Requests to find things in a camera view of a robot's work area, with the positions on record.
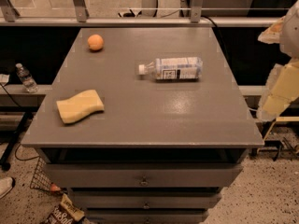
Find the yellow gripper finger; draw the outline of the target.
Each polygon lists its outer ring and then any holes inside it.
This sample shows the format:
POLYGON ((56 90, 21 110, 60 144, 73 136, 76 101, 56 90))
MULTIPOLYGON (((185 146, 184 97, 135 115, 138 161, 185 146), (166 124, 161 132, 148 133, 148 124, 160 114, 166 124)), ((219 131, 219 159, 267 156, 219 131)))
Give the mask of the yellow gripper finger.
POLYGON ((276 64, 270 71, 260 99, 261 116, 279 116, 299 97, 299 61, 276 64))
POLYGON ((274 22, 266 30, 261 32, 260 35, 258 36, 258 40, 265 44, 278 44, 284 19, 285 19, 285 17, 279 18, 276 22, 274 22))

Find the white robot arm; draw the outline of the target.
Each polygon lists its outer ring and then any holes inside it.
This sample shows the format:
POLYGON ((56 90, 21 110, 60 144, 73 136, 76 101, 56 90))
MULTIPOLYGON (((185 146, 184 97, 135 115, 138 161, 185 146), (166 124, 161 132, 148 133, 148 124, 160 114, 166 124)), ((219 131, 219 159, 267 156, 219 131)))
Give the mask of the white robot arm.
POLYGON ((299 97, 299 1, 285 16, 261 32, 258 40, 279 44, 280 51, 291 57, 285 65, 276 63, 266 80, 257 117, 269 121, 277 118, 299 97))

